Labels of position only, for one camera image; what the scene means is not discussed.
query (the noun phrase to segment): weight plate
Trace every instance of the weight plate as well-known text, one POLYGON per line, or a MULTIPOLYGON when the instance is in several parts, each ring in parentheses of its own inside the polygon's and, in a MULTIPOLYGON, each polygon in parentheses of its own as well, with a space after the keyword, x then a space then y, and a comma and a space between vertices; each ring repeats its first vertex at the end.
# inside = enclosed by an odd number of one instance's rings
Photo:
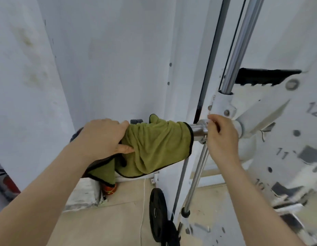
POLYGON ((161 242, 163 229, 168 221, 168 210, 165 198, 160 188, 154 188, 149 198, 149 221, 153 238, 156 242, 161 242))
POLYGON ((161 246, 180 246, 178 231, 172 221, 167 221, 164 226, 161 246))

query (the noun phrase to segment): forearm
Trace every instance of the forearm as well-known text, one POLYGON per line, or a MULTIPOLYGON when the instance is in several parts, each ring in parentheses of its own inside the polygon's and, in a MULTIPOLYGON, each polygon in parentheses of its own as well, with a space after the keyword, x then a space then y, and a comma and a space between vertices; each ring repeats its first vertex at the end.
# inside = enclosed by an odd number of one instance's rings
POLYGON ((0 245, 45 246, 87 159, 66 146, 0 213, 0 245))
POLYGON ((237 164, 219 165, 247 246, 305 245, 267 203, 237 164))

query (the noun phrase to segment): screw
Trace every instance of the screw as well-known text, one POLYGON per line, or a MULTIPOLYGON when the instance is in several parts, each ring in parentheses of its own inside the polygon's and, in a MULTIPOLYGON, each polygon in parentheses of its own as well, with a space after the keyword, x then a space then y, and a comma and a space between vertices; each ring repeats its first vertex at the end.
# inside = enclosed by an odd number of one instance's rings
POLYGON ((225 116, 229 116, 229 115, 230 115, 230 111, 229 111, 229 110, 225 110, 225 111, 223 112, 223 114, 224 114, 225 116))
POLYGON ((297 129, 293 130, 293 135, 296 137, 300 136, 301 135, 300 130, 297 130, 297 129))
POLYGON ((288 82, 285 85, 285 88, 288 91, 294 91, 299 87, 299 85, 300 85, 300 81, 293 78, 293 79, 288 80, 288 82))

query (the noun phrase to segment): printed number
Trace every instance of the printed number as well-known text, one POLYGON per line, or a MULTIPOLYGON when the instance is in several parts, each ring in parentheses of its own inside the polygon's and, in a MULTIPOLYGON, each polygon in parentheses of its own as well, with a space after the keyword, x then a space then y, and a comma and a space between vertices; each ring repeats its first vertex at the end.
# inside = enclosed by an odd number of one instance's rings
POLYGON ((263 182, 260 182, 260 179, 257 179, 257 181, 255 182, 255 185, 258 186, 260 190, 265 189, 265 184, 263 182))
MULTIPOLYGON (((278 148, 278 152, 276 155, 279 155, 279 153, 282 151, 283 148, 278 148)), ((286 158, 286 156, 288 155, 288 152, 283 152, 283 156, 282 156, 282 160, 284 160, 286 158)))
POLYGON ((309 109, 307 110, 307 113, 317 117, 317 105, 316 105, 316 102, 312 102, 312 103, 309 103, 310 107, 309 109))

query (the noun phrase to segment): white cord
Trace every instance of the white cord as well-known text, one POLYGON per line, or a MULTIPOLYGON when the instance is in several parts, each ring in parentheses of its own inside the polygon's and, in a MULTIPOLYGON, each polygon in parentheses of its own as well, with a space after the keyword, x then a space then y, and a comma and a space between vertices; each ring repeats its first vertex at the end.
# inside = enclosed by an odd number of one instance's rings
POLYGON ((140 229, 139 229, 139 238, 140 238, 140 246, 141 246, 141 227, 142 227, 142 220, 144 219, 144 210, 145 210, 145 181, 144 179, 144 204, 142 206, 142 216, 141 216, 141 223, 140 223, 140 229))

